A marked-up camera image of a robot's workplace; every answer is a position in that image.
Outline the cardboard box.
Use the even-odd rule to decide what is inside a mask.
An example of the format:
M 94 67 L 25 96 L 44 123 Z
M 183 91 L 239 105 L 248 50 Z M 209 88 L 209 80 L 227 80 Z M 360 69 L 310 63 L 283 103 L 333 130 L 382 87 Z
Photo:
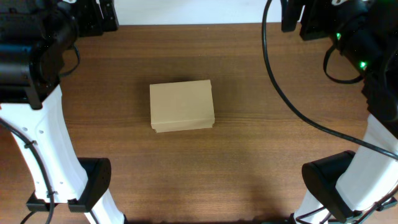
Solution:
M 212 128 L 215 114 L 211 81 L 151 84 L 150 116 L 157 133 Z

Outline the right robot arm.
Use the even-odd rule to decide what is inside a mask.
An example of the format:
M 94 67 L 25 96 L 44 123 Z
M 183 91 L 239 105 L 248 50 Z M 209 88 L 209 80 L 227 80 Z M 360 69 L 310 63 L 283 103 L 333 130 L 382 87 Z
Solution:
M 308 125 L 313 149 L 302 168 L 305 195 L 291 223 L 362 223 L 397 204 L 396 1 L 282 1 L 283 32 L 328 38 L 356 75 L 313 69 L 297 56 L 274 88 Z

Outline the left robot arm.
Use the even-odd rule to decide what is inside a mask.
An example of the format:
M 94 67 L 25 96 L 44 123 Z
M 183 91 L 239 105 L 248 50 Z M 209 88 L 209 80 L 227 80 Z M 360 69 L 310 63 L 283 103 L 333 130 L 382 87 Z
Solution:
M 1 2 L 1 126 L 14 137 L 35 189 L 31 214 L 68 206 L 90 223 L 126 223 L 109 191 L 107 158 L 77 157 L 65 124 L 63 53 L 80 37 L 119 27 L 113 0 Z

